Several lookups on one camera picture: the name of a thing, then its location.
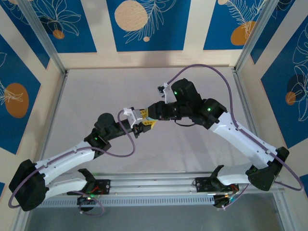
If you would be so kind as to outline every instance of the wallpaper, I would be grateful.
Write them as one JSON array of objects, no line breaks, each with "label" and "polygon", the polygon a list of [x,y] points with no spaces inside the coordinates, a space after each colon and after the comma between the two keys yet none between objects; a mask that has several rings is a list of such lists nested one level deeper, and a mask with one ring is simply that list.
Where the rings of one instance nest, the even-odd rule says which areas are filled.
[{"label": "wallpaper", "polygon": [[[20,33],[35,51],[38,40],[15,0],[0,0]],[[96,52],[80,0],[30,0],[40,22],[59,53]]]},{"label": "wallpaper", "polygon": [[49,55],[46,53],[34,31],[29,26],[28,21],[21,13],[16,2],[14,0],[0,0],[0,5],[24,37],[42,65],[47,68],[50,59]]},{"label": "wallpaper", "polygon": [[0,35],[0,147],[16,154],[39,81]]},{"label": "wallpaper", "polygon": [[242,49],[266,1],[217,0],[203,49]]},{"label": "wallpaper", "polygon": [[280,23],[283,21],[284,17],[289,12],[289,9],[294,2],[295,0],[280,0],[278,2],[258,41],[256,42],[254,48],[250,53],[251,58],[255,64],[265,50],[267,44],[270,42],[271,38],[275,34]]},{"label": "wallpaper", "polygon": [[308,137],[308,17],[261,79],[288,148]]},{"label": "wallpaper", "polygon": [[190,0],[107,0],[117,51],[181,51]]}]

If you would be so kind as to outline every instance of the black mounting bracket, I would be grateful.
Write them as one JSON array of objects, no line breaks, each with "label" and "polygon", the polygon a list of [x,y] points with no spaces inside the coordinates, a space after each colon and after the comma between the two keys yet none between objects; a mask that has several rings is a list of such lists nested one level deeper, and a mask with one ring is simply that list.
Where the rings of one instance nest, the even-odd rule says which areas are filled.
[{"label": "black mounting bracket", "polygon": [[[110,191],[110,180],[108,179],[95,179],[95,177],[86,169],[79,169],[78,172],[82,173],[86,178],[87,184],[80,190],[82,193],[89,195],[108,195]],[[68,192],[67,195],[79,195],[74,192]]]},{"label": "black mounting bracket", "polygon": [[218,179],[218,172],[224,167],[219,165],[211,174],[210,177],[197,177],[193,181],[193,186],[196,187],[197,193],[205,192],[233,192],[234,188],[230,185],[222,184]]},{"label": "black mounting bracket", "polygon": [[[95,205],[96,202],[93,200],[89,200],[87,197],[81,196],[77,198],[77,205]],[[92,210],[94,207],[80,207],[81,211],[88,212]]]}]

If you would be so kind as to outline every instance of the orange circle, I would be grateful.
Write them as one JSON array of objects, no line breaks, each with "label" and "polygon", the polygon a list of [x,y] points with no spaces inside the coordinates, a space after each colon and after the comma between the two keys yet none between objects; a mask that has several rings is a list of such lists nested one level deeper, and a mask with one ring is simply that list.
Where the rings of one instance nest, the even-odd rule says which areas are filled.
[{"label": "orange circle", "polygon": [[231,35],[231,43],[235,46],[242,46],[247,42],[248,36],[250,35],[252,29],[254,28],[256,22],[250,21],[245,23],[244,25],[238,26]]},{"label": "orange circle", "polygon": [[26,115],[29,107],[29,96],[25,87],[19,83],[11,83],[4,91],[5,96],[10,96],[10,93],[13,93],[15,96],[22,94],[18,97],[19,100],[16,100],[12,97],[9,97],[5,100],[5,107],[8,113],[15,118],[22,118]]},{"label": "orange circle", "polygon": [[289,105],[293,105],[296,101],[296,95],[294,92],[288,92],[287,95],[285,96],[285,101]]},{"label": "orange circle", "polygon": [[64,39],[64,33],[61,30],[54,30],[52,34],[56,39]]}]

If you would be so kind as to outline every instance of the beige circle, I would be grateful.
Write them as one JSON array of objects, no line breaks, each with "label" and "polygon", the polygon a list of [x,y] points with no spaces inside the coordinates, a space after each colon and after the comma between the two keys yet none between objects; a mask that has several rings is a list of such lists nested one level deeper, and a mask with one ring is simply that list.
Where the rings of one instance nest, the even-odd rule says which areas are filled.
[{"label": "beige circle", "polygon": [[140,3],[127,0],[115,10],[115,21],[122,30],[135,31],[148,22],[148,14]]},{"label": "beige circle", "polygon": [[228,2],[229,0],[217,0],[219,5],[224,5]]},{"label": "beige circle", "polygon": [[143,38],[143,41],[148,42],[148,41],[150,41],[150,38],[146,36],[146,37]]},{"label": "beige circle", "polygon": [[13,3],[13,4],[15,4],[15,5],[17,5],[17,2],[16,2],[16,0],[8,0],[10,3]]}]

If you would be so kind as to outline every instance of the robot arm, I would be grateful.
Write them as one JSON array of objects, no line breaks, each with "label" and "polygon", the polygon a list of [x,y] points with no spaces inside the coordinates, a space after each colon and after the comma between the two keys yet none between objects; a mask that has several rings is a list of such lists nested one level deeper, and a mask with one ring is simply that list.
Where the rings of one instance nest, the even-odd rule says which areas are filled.
[{"label": "robot arm", "polygon": [[[149,131],[153,126],[154,121],[130,125],[131,117],[132,115],[128,115],[128,118],[121,123],[127,132],[134,133],[135,137],[138,137],[142,132]],[[45,199],[58,194],[70,191],[91,192],[100,184],[100,181],[96,180],[86,169],[80,169],[74,174],[61,175],[82,163],[101,156],[103,152],[97,149],[107,151],[111,148],[109,140],[123,135],[125,132],[119,122],[116,123],[114,117],[109,113],[102,114],[95,123],[91,134],[76,146],[36,163],[32,163],[30,160],[22,162],[9,185],[9,189],[14,192],[22,181],[30,174],[34,174],[15,195],[24,211],[29,211],[40,205]]]},{"label": "robot arm", "polygon": [[[165,97],[169,97],[169,89],[164,87],[161,86],[158,90],[163,90],[163,93],[167,91]],[[171,86],[171,90],[176,101],[152,104],[149,107],[149,117],[157,120],[181,120],[188,117],[195,124],[226,139],[250,160],[250,163],[239,166],[218,166],[214,171],[217,174],[214,177],[218,186],[216,190],[230,184],[251,183],[258,189],[268,191],[282,168],[282,164],[270,153],[285,161],[289,151],[284,147],[276,149],[269,145],[237,121],[236,126],[227,109],[214,99],[201,99],[192,82],[181,79]],[[253,140],[261,143],[265,150]]]},{"label": "robot arm", "polygon": [[[218,166],[205,184],[217,192],[221,192],[230,184],[238,183],[251,183],[264,191],[270,189],[282,165],[269,153],[285,161],[289,154],[288,150],[283,147],[276,149],[242,125],[237,123],[238,126],[235,126],[230,113],[223,105],[214,99],[202,99],[193,83],[186,79],[175,82],[171,87],[165,84],[158,89],[165,97],[165,101],[154,103],[146,110],[124,109],[127,119],[121,122],[127,132],[134,133],[137,138],[140,133],[147,132],[153,127],[155,123],[153,120],[181,120],[183,117],[188,117],[195,124],[222,136],[250,160],[250,163],[241,166]],[[262,143],[267,150],[261,149],[241,130]],[[24,211],[31,210],[45,199],[61,193],[70,191],[88,193],[97,186],[98,181],[86,169],[81,169],[73,175],[60,175],[101,156],[103,153],[96,148],[107,151],[111,147],[109,141],[122,135],[125,135],[125,131],[115,122],[113,116],[109,113],[102,114],[91,134],[70,150],[35,164],[30,160],[22,162],[9,188],[14,192],[29,174],[46,166],[30,177],[15,195]]]}]

